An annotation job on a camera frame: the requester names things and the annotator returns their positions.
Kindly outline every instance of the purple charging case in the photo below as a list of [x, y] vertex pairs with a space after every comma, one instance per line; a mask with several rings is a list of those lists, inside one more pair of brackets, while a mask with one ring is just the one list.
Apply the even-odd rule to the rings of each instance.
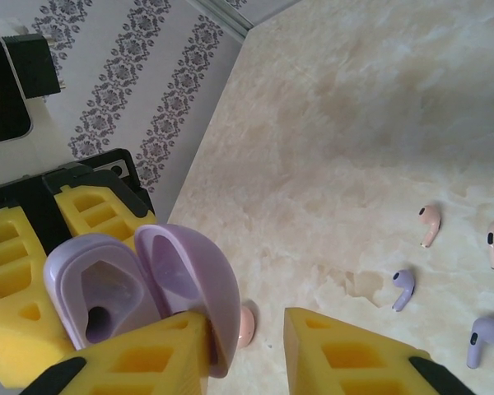
[[[75, 347], [190, 310], [211, 322], [210, 375], [225, 377], [238, 343], [241, 308], [225, 255], [204, 235], [178, 225], [141, 226], [134, 242], [137, 256], [110, 236], [83, 235], [48, 256], [45, 285]], [[94, 282], [101, 284], [96, 292], [90, 290]], [[97, 321], [105, 327], [93, 330]]]

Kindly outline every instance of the beige marble tabletop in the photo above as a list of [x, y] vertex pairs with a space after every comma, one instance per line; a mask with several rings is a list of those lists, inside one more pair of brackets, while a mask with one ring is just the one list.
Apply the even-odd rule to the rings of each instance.
[[[429, 249], [419, 209], [438, 202]], [[170, 222], [201, 231], [259, 306], [254, 343], [209, 394], [287, 393], [284, 308], [431, 353], [494, 395], [494, 0], [303, 0], [249, 33]], [[392, 303], [392, 275], [417, 291]]]

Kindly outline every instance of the yellow foam pad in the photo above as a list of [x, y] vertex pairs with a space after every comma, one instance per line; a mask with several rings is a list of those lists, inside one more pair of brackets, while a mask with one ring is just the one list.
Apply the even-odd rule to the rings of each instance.
[[136, 217], [110, 188], [81, 185], [65, 186], [61, 190], [54, 198], [73, 237], [103, 233], [135, 251], [136, 229], [156, 223], [151, 211], [143, 218]]
[[207, 392], [207, 319], [184, 312], [66, 357], [86, 366], [60, 395], [200, 395]]
[[438, 395], [408, 358], [425, 351], [306, 309], [286, 309], [291, 395]]
[[21, 207], [0, 210], [0, 382], [22, 388], [74, 350], [44, 286], [46, 255]]

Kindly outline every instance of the marble surface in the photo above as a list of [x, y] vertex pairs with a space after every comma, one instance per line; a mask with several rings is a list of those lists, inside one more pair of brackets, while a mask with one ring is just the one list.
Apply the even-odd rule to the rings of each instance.
[[[441, 231], [420, 247], [419, 209]], [[284, 308], [313, 309], [431, 353], [494, 395], [494, 0], [303, 0], [252, 30], [171, 223], [223, 249], [259, 306], [254, 343], [210, 394], [284, 394]], [[410, 267], [405, 310], [391, 276]]]

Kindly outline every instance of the purple earbud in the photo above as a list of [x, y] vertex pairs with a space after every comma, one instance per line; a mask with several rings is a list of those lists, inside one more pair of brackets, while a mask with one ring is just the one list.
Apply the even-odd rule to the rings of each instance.
[[394, 275], [394, 285], [404, 289], [397, 301], [392, 306], [395, 311], [401, 311], [406, 303], [412, 298], [415, 290], [415, 279], [409, 270], [399, 270]]
[[467, 366], [470, 369], [479, 366], [483, 343], [494, 344], [494, 318], [481, 317], [474, 321], [468, 345]]

